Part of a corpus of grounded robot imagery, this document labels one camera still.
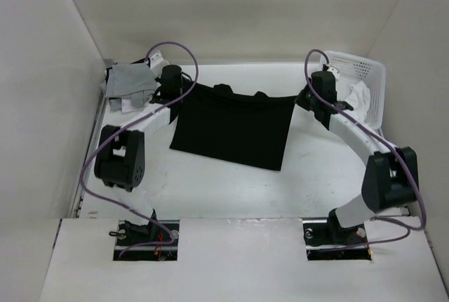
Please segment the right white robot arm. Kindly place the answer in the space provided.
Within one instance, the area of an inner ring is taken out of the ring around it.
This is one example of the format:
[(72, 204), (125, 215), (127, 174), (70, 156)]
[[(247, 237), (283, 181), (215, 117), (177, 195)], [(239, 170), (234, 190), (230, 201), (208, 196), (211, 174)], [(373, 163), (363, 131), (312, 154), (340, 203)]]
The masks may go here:
[(378, 136), (355, 118), (353, 107), (337, 99), (336, 78), (329, 70), (312, 73), (296, 104), (311, 111), (329, 132), (340, 137), (366, 167), (361, 192), (330, 211), (324, 226), (309, 233), (312, 244), (343, 245), (363, 223), (396, 206), (422, 202), (417, 155)]

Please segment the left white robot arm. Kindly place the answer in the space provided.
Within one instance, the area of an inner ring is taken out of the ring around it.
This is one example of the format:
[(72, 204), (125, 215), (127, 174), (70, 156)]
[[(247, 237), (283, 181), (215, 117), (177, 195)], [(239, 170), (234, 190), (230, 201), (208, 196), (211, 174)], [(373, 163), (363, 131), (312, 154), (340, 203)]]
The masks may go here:
[(132, 192), (145, 174), (145, 138), (171, 124), (178, 116), (181, 102), (172, 103), (192, 85), (192, 78), (177, 65), (168, 65), (156, 78), (159, 87), (142, 116), (151, 117), (119, 133), (95, 158), (94, 174), (109, 188)]

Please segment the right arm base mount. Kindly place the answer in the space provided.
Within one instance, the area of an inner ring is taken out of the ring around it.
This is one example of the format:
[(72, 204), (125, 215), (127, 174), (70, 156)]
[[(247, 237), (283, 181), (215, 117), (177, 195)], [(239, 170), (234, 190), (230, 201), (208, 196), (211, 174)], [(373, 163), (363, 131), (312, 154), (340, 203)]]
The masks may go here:
[(308, 261), (371, 261), (364, 224), (334, 235), (326, 219), (303, 220), (303, 237)]

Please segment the black tank top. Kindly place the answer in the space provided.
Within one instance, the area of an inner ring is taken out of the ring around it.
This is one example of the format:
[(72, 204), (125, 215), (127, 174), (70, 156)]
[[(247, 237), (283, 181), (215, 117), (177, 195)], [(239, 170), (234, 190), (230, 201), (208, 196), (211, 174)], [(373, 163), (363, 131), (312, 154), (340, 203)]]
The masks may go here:
[(294, 97), (234, 93), (231, 86), (197, 84), (182, 101), (171, 149), (280, 171)]

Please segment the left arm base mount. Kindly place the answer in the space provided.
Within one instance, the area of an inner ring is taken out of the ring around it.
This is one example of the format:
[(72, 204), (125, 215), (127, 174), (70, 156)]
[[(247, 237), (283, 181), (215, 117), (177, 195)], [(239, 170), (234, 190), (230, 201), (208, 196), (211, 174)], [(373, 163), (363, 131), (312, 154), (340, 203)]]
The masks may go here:
[(179, 221), (160, 221), (170, 232), (147, 223), (119, 221), (108, 235), (114, 239), (114, 261), (176, 261), (180, 234)]

